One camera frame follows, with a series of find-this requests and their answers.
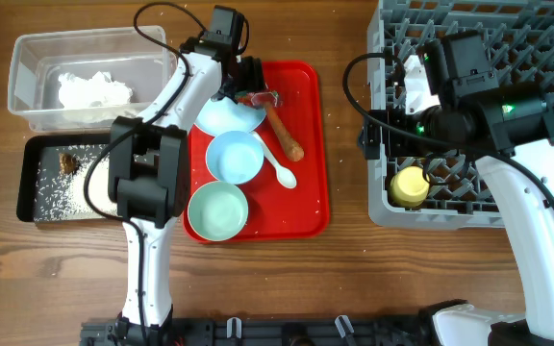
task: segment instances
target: red tray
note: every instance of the red tray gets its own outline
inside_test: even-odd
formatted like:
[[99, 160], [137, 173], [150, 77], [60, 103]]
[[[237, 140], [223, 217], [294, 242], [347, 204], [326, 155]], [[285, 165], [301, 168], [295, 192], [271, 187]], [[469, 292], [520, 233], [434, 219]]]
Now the red tray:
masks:
[[[279, 240], [319, 235], [330, 218], [324, 134], [319, 104], [317, 74], [304, 62], [264, 62], [264, 78], [277, 90], [283, 105], [276, 109], [286, 128], [305, 151], [299, 162], [286, 158], [268, 123], [256, 129], [277, 161], [289, 168], [298, 182], [287, 189], [277, 182], [275, 169], [264, 160], [263, 167], [249, 183], [239, 185], [249, 203], [249, 218], [240, 233], [228, 241]], [[191, 193], [214, 181], [205, 163], [207, 147], [213, 139], [195, 126], [189, 133]], [[187, 211], [183, 228], [193, 239], [210, 243], [189, 225]]]

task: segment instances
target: white spoon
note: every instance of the white spoon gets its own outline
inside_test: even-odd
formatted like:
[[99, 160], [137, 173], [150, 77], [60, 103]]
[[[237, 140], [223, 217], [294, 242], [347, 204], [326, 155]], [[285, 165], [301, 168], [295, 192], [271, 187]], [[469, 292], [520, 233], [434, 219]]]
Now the white spoon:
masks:
[[277, 181], [279, 182], [279, 184], [283, 185], [285, 188], [295, 188], [296, 177], [294, 177], [294, 173], [292, 173], [292, 171], [277, 162], [277, 159], [275, 159], [273, 153], [270, 152], [270, 149], [268, 149], [266, 143], [264, 143], [258, 133], [252, 131], [251, 136], [256, 138], [260, 142], [260, 144], [262, 144], [262, 150], [264, 151], [266, 159], [275, 167], [275, 171], [277, 172]]

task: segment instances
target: transparent container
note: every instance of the transparent container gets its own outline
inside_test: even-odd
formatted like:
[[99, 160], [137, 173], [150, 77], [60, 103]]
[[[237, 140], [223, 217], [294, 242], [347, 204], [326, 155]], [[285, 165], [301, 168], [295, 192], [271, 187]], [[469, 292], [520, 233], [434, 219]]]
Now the transparent container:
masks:
[[[164, 29], [141, 29], [165, 43]], [[175, 63], [172, 53], [136, 33], [134, 28], [82, 30], [19, 37], [8, 82], [8, 110], [29, 121], [36, 132], [108, 128], [120, 115], [135, 116], [162, 91]], [[129, 105], [64, 109], [59, 76], [90, 79], [110, 72], [113, 81], [134, 92]]]

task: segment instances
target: gray crate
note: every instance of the gray crate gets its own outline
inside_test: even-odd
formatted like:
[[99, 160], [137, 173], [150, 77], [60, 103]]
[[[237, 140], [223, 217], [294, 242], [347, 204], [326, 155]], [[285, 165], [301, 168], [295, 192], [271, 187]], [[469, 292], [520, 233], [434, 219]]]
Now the gray crate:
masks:
[[[478, 30], [484, 36], [488, 58], [502, 85], [536, 81], [554, 109], [554, 2], [524, 0], [380, 0], [367, 29], [367, 52], [391, 51], [402, 61], [429, 39]], [[403, 107], [405, 92], [396, 98], [387, 77], [394, 66], [384, 60], [367, 61], [371, 107]], [[369, 161], [369, 216], [378, 225], [456, 230], [463, 227], [503, 227], [501, 215], [475, 166], [460, 184], [433, 186], [420, 210], [392, 206], [387, 186], [399, 170], [421, 166], [414, 158]], [[436, 159], [434, 179], [458, 174], [464, 158]]]

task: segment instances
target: wooden surface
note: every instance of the wooden surface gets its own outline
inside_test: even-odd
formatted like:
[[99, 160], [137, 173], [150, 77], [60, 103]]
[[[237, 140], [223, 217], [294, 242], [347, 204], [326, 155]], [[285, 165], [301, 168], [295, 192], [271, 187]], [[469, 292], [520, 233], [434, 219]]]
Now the wooden surface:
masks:
[[[453, 298], [522, 311], [522, 288], [503, 230], [399, 231], [368, 218], [365, 162], [355, 144], [362, 120], [346, 103], [340, 81], [347, 63], [365, 51], [376, 3], [223, 5], [249, 18], [247, 54], [306, 61], [319, 74], [332, 220], [313, 239], [218, 246], [198, 245], [177, 228], [170, 264], [175, 315], [371, 316]], [[16, 219], [22, 153], [33, 134], [6, 109], [14, 41], [30, 33], [130, 26], [138, 7], [0, 7], [0, 345], [77, 345], [82, 322], [119, 313], [127, 284], [120, 225], [37, 228]], [[188, 9], [210, 20], [212, 5], [190, 2]], [[148, 12], [142, 22], [162, 25], [175, 44], [197, 34], [189, 19], [170, 9]], [[361, 67], [352, 88], [367, 107], [364, 83]]]

